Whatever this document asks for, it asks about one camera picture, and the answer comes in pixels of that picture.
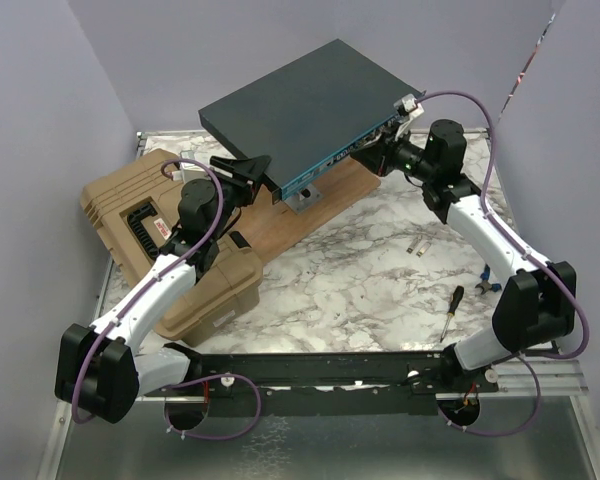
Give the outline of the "dark grey network switch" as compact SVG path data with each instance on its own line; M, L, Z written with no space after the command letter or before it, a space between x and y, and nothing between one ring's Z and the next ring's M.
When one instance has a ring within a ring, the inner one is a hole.
M275 201L298 193L397 119L420 91L336 39L214 101L202 127L238 159L267 155Z

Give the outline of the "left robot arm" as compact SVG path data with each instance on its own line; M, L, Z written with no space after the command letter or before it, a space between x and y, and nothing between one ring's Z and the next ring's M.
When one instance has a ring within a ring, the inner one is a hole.
M71 418L119 422L137 397L160 389L186 395L206 383L198 354L176 343L142 355L140 346L167 310L211 270L233 212L254 203L271 162L212 157L204 176L184 184L179 218L149 272L111 310L87 326L70 325L60 341L54 392Z

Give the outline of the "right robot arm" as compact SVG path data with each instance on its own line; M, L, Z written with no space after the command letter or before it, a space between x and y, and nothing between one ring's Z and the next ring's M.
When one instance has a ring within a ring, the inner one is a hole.
M475 370L564 337L575 323L574 268L536 252L484 203L462 171L466 147L462 125L441 119L424 147L393 125L350 154L377 176L399 171L420 181L427 208L476 250L503 287L490 326L443 350L439 378L452 391L471 384Z

